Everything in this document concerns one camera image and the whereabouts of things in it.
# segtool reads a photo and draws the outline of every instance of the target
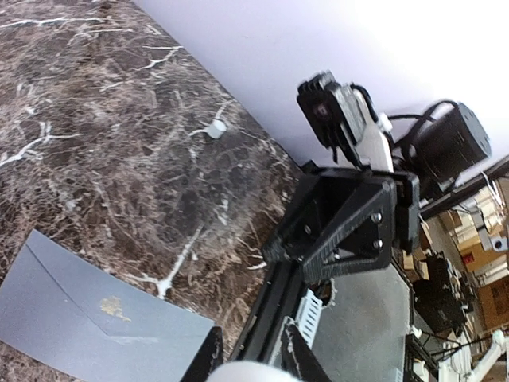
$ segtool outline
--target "marble countertop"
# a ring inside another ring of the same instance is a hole
[[[297,167],[131,2],[4,1],[0,52],[0,280],[36,228],[230,351]],[[72,379],[0,345],[0,380]]]

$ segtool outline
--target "white cylinder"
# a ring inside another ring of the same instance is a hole
[[[207,127],[207,134],[210,138],[218,139],[226,131],[226,124],[220,119],[214,119]]]

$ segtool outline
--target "black cable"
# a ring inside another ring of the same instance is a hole
[[[377,123],[379,121],[379,115],[376,113],[375,108],[373,107],[373,101],[371,100],[371,96],[367,92],[366,88],[358,84],[351,84],[350,87],[352,89],[358,90],[360,94],[363,95],[364,99],[366,100],[369,115],[371,116],[371,119],[373,119],[373,122]]]
[[[419,114],[397,114],[397,115],[391,115],[387,118],[390,121],[394,121],[396,119],[420,119],[420,118],[422,118],[422,115],[419,115]],[[433,117],[428,117],[428,121],[435,122],[436,119]]]
[[[468,209],[463,205],[463,204],[458,204],[459,207],[461,207],[467,214],[470,214],[470,211],[468,211]]]
[[[492,338],[492,336],[488,336],[488,337],[484,337],[484,338],[479,338],[477,340],[467,342],[466,344],[459,345],[456,348],[444,349],[444,350],[441,350],[440,352],[431,353],[431,356],[435,357],[435,356],[438,356],[438,355],[443,355],[441,360],[449,359],[454,354],[456,354],[456,352],[458,352],[460,349],[463,349],[465,346],[474,345],[474,344],[477,344],[479,342],[486,341],[486,340],[488,340],[490,338]]]
[[[438,340],[442,340],[442,341],[445,341],[445,342],[454,342],[455,344],[460,345],[460,342],[458,340],[456,340],[456,341],[449,340],[448,338],[439,336],[439,335],[437,335],[435,333],[425,332],[424,330],[422,330],[422,334],[425,334],[426,336],[430,336],[430,337],[436,338]]]
[[[394,141],[394,137],[392,136],[392,134],[389,131],[384,131],[383,135],[385,136],[386,140],[389,142],[389,148],[390,148],[390,151],[392,152],[392,150],[396,147],[396,142]]]
[[[416,123],[414,123],[414,125],[410,128],[408,133],[396,142],[396,147],[401,147],[402,155],[408,162],[411,162],[410,146],[417,137],[418,132],[422,129],[426,121],[429,120],[429,118],[437,110],[437,108],[443,105],[444,103],[448,103],[453,107],[458,106],[456,102],[450,99],[443,99],[442,101],[438,101],[437,103],[431,105],[425,110],[425,112],[422,114],[422,117],[418,119]]]
[[[463,207],[461,207],[460,205],[458,205],[455,209],[453,209],[454,211],[457,211],[457,212],[463,212],[463,213],[470,213],[468,212],[466,209],[464,209]]]
[[[335,146],[332,147],[332,160],[337,164],[337,148]]]

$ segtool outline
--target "black bracket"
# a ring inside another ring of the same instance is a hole
[[[296,261],[304,282],[314,283],[387,267],[393,245],[410,251],[417,245],[413,174],[308,169],[262,247],[265,261]]]
[[[282,369],[303,382],[331,382],[294,323],[287,323],[281,335]]]
[[[298,87],[297,102],[320,144],[332,149],[335,163],[340,148],[355,167],[366,169],[369,165],[361,162],[356,150],[363,138],[366,121],[354,88],[355,85],[338,84],[331,72],[323,72]]]
[[[181,382],[205,382],[223,364],[223,330],[214,326],[194,356]]]

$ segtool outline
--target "bolt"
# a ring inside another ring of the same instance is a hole
[[[324,104],[319,104],[315,107],[315,115],[319,118],[326,119],[328,118],[328,108]]]
[[[373,242],[373,248],[374,248],[374,249],[378,249],[378,250],[380,250],[380,249],[382,249],[382,247],[383,247],[383,241],[381,241],[380,239],[375,240],[375,241]]]
[[[380,223],[382,221],[382,214],[380,212],[371,214],[371,221],[376,224]]]

